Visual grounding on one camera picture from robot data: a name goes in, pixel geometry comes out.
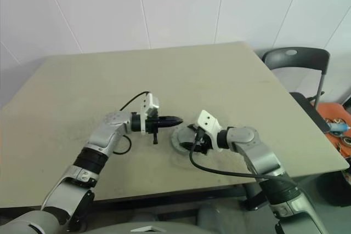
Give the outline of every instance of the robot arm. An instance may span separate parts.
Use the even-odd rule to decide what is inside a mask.
[[[277,233],[328,233],[310,201],[293,183],[273,151],[260,140],[255,129],[222,129],[217,119],[205,110],[195,125],[198,131],[202,129],[202,133],[205,132],[211,138],[213,149],[230,149],[241,154],[249,171],[254,175],[262,175],[263,178],[256,180],[267,197],[273,214],[280,219],[276,227]]]
[[[93,202],[99,174],[113,154],[119,140],[131,132],[154,134],[158,128],[171,127],[183,120],[158,116],[158,99],[148,93],[140,114],[116,111],[108,114],[92,133],[73,165],[69,166],[45,198],[41,210],[31,211],[3,225],[2,233],[54,234],[72,220],[79,220]]]

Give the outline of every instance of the white wall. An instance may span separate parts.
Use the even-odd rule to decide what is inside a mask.
[[[259,55],[292,45],[325,48],[331,62],[323,100],[342,101],[351,93],[351,0],[1,0],[0,5],[1,105],[49,55],[239,40]],[[309,71],[276,74],[289,90],[307,96],[315,89],[316,75]],[[290,82],[299,77],[303,81]]]

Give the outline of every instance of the table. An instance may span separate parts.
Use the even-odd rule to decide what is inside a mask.
[[[187,124],[206,109],[224,127],[255,127],[291,176],[348,167],[245,43],[55,56],[2,110],[0,207],[41,204],[103,117],[143,90],[159,98],[160,115]],[[139,108],[137,100],[128,109]],[[130,153],[107,162],[95,199],[252,182],[192,167],[171,148],[171,133],[161,130],[158,145],[151,135],[132,134]],[[247,172],[242,157],[229,151],[195,158],[216,169]]]

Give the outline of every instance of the floor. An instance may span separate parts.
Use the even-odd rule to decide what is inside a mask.
[[[318,191],[318,186],[320,186],[319,178],[302,181],[301,186],[303,186],[309,197],[313,200],[316,211],[330,234],[350,233],[351,206],[338,207],[328,204]],[[87,218],[87,222],[89,223],[86,226],[86,230],[128,222],[136,213],[145,212],[157,214],[161,221],[175,221],[195,225],[196,217],[194,215],[196,211],[199,207],[209,203],[218,209],[222,215],[220,222],[230,230],[229,233],[275,233],[274,226],[277,223],[277,219],[274,218],[268,206],[257,211],[247,212],[241,209],[239,198],[219,198],[203,202],[91,214]]]

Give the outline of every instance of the chair seat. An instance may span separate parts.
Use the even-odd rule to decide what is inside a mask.
[[[318,113],[324,118],[333,120],[335,118],[343,119],[349,126],[351,126],[351,115],[348,113],[342,105],[334,102],[322,102],[318,105]],[[331,134],[326,134],[328,139],[331,141],[333,146],[337,148],[337,143],[340,143],[341,149],[340,153],[343,157],[351,156],[351,148],[343,146],[341,140]],[[344,136],[351,137],[351,129],[344,133]]]
[[[325,122],[323,117],[318,113],[318,111],[306,99],[305,96],[303,96],[301,93],[290,93],[290,94],[323,133],[326,134],[330,131],[329,125]]]

